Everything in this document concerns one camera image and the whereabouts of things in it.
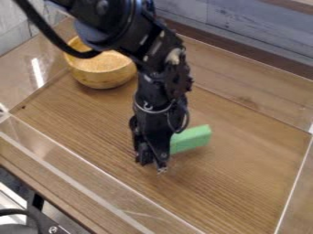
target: green block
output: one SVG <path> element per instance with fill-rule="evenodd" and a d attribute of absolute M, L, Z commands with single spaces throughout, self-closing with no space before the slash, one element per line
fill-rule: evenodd
<path fill-rule="evenodd" d="M 211 129 L 209 125 L 194 127 L 185 130 L 180 134 L 174 134 L 171 137 L 170 153 L 176 154 L 207 145 L 210 136 Z"/>

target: black cable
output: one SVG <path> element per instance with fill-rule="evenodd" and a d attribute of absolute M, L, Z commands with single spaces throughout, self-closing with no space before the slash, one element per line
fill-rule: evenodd
<path fill-rule="evenodd" d="M 31 19 L 33 24 L 36 25 L 37 29 L 47 37 L 49 42 L 68 55 L 80 58 L 80 59 L 91 59 L 100 54 L 100 52 L 95 50 L 90 50 L 87 52 L 79 52 L 73 48 L 71 48 L 59 35 L 55 33 L 53 29 L 51 28 L 49 24 L 45 22 L 43 16 L 36 12 L 35 7 L 29 4 L 28 0 L 13 0 L 13 2 L 20 7 L 21 11 Z"/>
<path fill-rule="evenodd" d="M 41 233 L 40 223 L 36 220 L 36 217 L 32 215 L 32 213 L 29 213 L 27 210 L 16 209 L 16 208 L 8 208 L 8 209 L 0 210 L 0 217 L 12 216 L 12 215 L 24 215 L 24 216 L 29 217 L 36 223 L 36 229 L 37 229 L 39 233 Z"/>

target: yellow bowl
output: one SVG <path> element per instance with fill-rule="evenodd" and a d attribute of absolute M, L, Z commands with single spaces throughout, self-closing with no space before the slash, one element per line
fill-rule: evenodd
<path fill-rule="evenodd" d="M 77 51 L 90 50 L 79 37 L 71 39 L 68 45 Z M 103 52 L 91 59 L 64 54 L 64 59 L 75 79 L 94 89 L 115 88 L 136 76 L 135 63 L 114 50 Z"/>

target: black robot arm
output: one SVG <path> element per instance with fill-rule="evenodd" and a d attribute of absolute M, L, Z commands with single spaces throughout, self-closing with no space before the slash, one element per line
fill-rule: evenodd
<path fill-rule="evenodd" d="M 13 1 L 64 52 L 87 59 L 98 55 L 96 51 L 115 49 L 134 60 L 139 71 L 130 121 L 135 160 L 142 165 L 155 163 L 162 172 L 170 159 L 171 136 L 190 121 L 186 92 L 193 78 L 183 42 L 156 19 L 152 0 L 47 1 L 76 19 L 77 35 L 92 48 L 84 53 L 64 45 L 27 0 Z"/>

